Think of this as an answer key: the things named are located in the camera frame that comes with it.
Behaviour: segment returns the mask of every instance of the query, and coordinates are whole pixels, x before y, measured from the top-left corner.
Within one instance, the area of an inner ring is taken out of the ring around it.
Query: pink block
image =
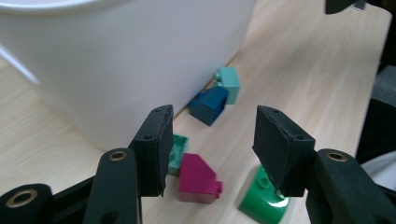
[[[222,192],[222,182],[198,154],[184,153],[179,178],[182,202],[213,203]]]

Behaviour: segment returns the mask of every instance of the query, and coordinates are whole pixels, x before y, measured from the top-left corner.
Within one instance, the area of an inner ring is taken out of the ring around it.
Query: black object
[[[301,197],[312,223],[396,223],[392,195],[346,153],[314,150],[314,138],[279,110],[259,105],[253,149],[277,193]]]
[[[388,30],[387,40],[381,56],[381,64],[378,73],[388,65],[396,66],[396,1],[395,0],[369,0],[370,5],[384,8],[390,14],[392,19]]]
[[[359,0],[326,0],[324,12],[326,14],[335,14],[358,1]]]
[[[172,119],[171,105],[155,108],[128,148],[108,151],[96,176],[58,194],[42,184],[7,192],[0,197],[0,223],[141,223],[140,197],[159,196],[165,188]]]
[[[363,164],[396,150],[396,107],[370,100],[356,161]]]

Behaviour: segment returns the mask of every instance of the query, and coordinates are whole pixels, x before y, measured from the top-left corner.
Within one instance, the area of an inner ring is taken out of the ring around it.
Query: screw hole
[[[127,153],[124,151],[116,151],[116,152],[111,153],[108,156],[108,159],[111,161],[121,161],[126,157],[126,155],[127,155]]]
[[[119,219],[119,214],[117,212],[108,212],[101,217],[100,223],[114,224],[116,223],[117,219]]]
[[[17,192],[6,202],[6,206],[9,208],[17,208],[30,203],[37,197],[38,192],[36,189],[25,189]]]
[[[347,157],[337,152],[329,152],[327,157],[334,161],[347,161]]]

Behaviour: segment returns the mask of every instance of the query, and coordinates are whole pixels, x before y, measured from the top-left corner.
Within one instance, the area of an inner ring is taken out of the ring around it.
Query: teal block
[[[228,91],[226,105],[234,105],[241,83],[234,67],[221,67],[215,74],[216,85]]]
[[[180,172],[181,159],[183,153],[187,151],[189,137],[174,133],[174,145],[169,157],[168,174],[178,175]]]

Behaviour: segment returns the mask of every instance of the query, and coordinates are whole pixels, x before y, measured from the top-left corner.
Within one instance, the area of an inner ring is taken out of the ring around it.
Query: wooden table
[[[190,137],[218,174],[224,191],[213,204],[182,203],[177,177],[164,198],[144,198],[145,223],[253,223],[237,210],[253,150],[257,105],[280,109],[317,139],[316,149],[354,155],[390,14],[368,6],[323,14],[323,1],[259,0],[246,43],[230,66],[242,88],[212,127],[182,111],[174,132]],[[0,194],[31,183],[53,193],[95,174],[99,148],[63,121],[4,61],[0,61]],[[291,201],[284,222],[307,223],[304,199]]]

